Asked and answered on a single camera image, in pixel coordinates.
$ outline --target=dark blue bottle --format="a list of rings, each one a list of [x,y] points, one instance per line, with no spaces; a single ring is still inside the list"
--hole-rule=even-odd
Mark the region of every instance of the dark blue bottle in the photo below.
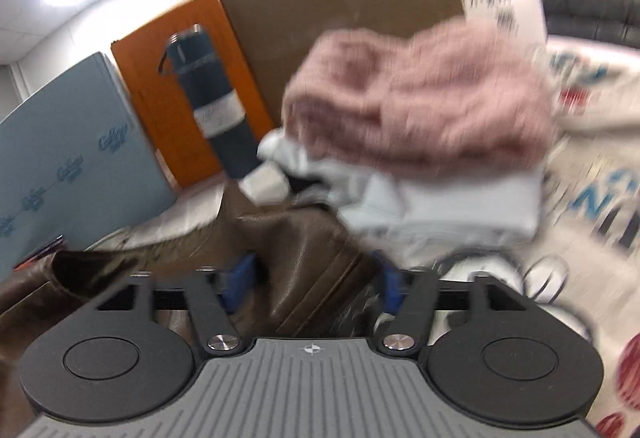
[[[258,144],[209,35],[200,24],[173,35],[158,68],[161,74],[167,58],[226,175],[234,180],[244,178],[260,165]]]

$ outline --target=orange box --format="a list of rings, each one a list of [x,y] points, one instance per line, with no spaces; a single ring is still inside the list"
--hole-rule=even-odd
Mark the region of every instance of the orange box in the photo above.
[[[191,105],[178,80],[158,74],[158,63],[169,37],[194,24],[207,30],[256,139],[274,127],[219,0],[188,1],[117,40],[111,45],[111,52],[129,89],[133,108],[151,143],[182,187],[222,170],[193,119]]]

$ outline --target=gray ribbed plate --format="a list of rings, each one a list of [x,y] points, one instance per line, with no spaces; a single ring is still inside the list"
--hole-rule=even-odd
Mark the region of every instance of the gray ribbed plate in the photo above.
[[[259,339],[209,360],[168,407],[110,426],[39,417],[21,438],[597,438],[586,423],[513,431],[456,412],[417,365],[375,354],[364,339]]]

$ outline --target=gray couch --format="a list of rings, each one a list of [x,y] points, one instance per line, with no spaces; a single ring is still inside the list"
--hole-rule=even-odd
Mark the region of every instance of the gray couch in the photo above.
[[[542,0],[549,35],[640,48],[640,0]]]

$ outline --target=pink fabric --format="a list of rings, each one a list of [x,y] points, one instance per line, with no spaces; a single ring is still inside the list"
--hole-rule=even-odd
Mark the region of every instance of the pink fabric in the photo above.
[[[282,116],[314,157],[405,176],[527,168],[554,136],[542,76],[493,25],[463,18],[410,40],[325,33]]]

